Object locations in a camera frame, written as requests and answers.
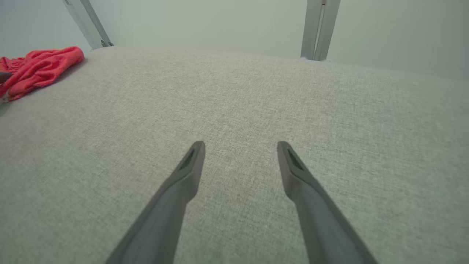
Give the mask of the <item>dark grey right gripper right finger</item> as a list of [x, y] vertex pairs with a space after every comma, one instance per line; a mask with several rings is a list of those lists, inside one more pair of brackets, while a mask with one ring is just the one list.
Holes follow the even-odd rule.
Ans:
[[288, 142], [277, 144], [280, 174], [295, 204], [311, 264], [375, 264], [375, 257]]

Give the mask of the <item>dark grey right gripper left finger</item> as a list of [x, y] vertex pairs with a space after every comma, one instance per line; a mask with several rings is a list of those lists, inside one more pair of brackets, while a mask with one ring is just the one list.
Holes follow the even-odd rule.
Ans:
[[206, 146], [194, 142], [107, 259], [108, 264], [172, 264], [187, 204], [196, 196]]

